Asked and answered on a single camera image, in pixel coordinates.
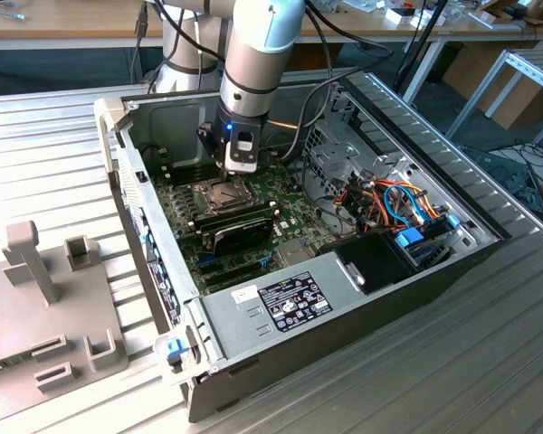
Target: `warning label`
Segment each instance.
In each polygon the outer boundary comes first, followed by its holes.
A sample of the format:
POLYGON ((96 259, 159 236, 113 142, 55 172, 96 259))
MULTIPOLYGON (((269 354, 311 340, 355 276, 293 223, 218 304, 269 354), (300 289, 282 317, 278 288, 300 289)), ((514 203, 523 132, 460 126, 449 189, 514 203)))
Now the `warning label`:
POLYGON ((301 326, 332 310, 308 272, 259 289, 258 293, 281 332, 301 326))

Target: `wooden desk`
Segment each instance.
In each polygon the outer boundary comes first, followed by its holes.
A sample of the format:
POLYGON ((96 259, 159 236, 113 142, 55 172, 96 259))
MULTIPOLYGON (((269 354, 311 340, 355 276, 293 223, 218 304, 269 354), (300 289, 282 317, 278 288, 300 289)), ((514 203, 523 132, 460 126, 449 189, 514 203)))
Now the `wooden desk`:
MULTIPOLYGON (((133 29, 141 0, 18 0, 24 22, 0 16, 0 50, 133 47, 133 29)), ((376 42, 408 42, 414 27, 394 26, 382 11, 371 14, 342 5, 329 20, 338 27, 376 42)), ((325 28, 329 42, 350 42, 325 28)), ((149 11, 148 37, 142 46, 160 46, 162 25, 149 11)), ((444 44, 449 41, 516 41, 520 30, 492 31, 468 16, 447 23, 431 33, 430 47, 405 94, 412 102, 444 44)), ((543 48, 543 30, 538 30, 538 48, 543 48)), ((304 18, 299 42, 319 42, 308 17, 304 18)))

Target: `robotic arm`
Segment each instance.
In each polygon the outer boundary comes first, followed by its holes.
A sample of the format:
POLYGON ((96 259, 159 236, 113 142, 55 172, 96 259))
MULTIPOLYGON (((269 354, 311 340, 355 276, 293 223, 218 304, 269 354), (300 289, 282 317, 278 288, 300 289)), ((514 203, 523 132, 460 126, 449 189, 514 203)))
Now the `robotic arm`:
MULTIPOLYGON (((191 25, 201 25, 201 30, 210 29, 199 32, 201 44, 218 52, 224 49, 222 40, 225 40, 222 37, 225 21, 221 19, 233 18, 217 114, 213 123, 203 124, 197 132, 222 171, 255 172, 262 128, 291 47, 300 34, 304 0, 166 0, 166 5, 180 8, 171 14, 175 20, 181 9, 208 14, 197 23, 187 19, 188 24, 182 27, 188 34, 194 34, 191 25)), ((175 40, 175 31, 167 25, 164 29, 166 56, 172 52, 173 45, 169 43, 175 40)), ((172 58, 178 64, 163 68, 198 71, 192 64, 183 65, 186 59, 199 61, 197 49, 189 47, 192 45, 188 42, 180 42, 172 58)), ((207 60, 203 61, 204 71, 214 70, 216 60, 205 53, 203 59, 207 60)))

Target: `yellow wire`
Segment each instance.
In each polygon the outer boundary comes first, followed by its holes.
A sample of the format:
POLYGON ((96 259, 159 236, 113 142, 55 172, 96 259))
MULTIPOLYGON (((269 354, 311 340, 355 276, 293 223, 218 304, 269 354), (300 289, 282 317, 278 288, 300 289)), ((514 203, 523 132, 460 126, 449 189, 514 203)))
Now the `yellow wire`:
MULTIPOLYGON (((391 185, 395 185, 394 183, 390 183, 390 182, 386 182, 386 181, 381 181, 382 184, 391 184, 391 185)), ((412 188, 413 190, 416 190, 417 192, 421 192, 423 189, 422 188, 419 188, 417 187, 416 185, 412 185, 412 184, 409 184, 409 183, 405 183, 404 181, 401 182, 401 183, 398 183, 397 185, 402 185, 403 187, 408 187, 408 188, 412 188)), ((435 219, 438 219, 441 214, 439 214, 434 208, 433 206, 431 205, 430 201, 428 200, 428 196, 425 195, 424 196, 424 201, 426 202, 426 206, 429 208, 429 210, 427 211, 430 211, 429 214, 431 214, 435 219)))

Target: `metal workbench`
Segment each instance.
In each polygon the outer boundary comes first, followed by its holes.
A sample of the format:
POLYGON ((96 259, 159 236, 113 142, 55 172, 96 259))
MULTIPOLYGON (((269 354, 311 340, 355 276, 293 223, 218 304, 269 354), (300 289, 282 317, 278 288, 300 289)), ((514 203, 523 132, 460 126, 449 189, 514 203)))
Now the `metal workbench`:
MULTIPOLYGON (((495 63, 493 63, 491 69, 487 72, 481 84, 479 84, 479 87, 474 91, 467 104, 461 110, 461 113, 459 113, 459 116, 446 132, 448 138, 452 138, 457 129, 469 118, 471 113, 479 105, 479 102, 481 102, 485 92, 492 86, 506 65, 513 67, 517 71, 485 113, 487 118, 491 118, 497 111, 500 104, 517 86, 521 77, 529 77, 543 88, 543 50, 504 50, 495 63)), ((533 143, 539 143, 541 140, 543 140, 543 129, 533 139, 533 143)))
MULTIPOLYGON (((0 217, 33 218, 42 248, 69 233, 99 241, 131 361, 0 421, 0 432, 543 432, 543 225, 381 82, 352 81, 513 239, 431 305, 192 426, 179 389, 155 369, 157 332, 92 116, 96 98, 143 89, 0 98, 0 217)), ((386 148, 377 127, 366 132, 386 148)))

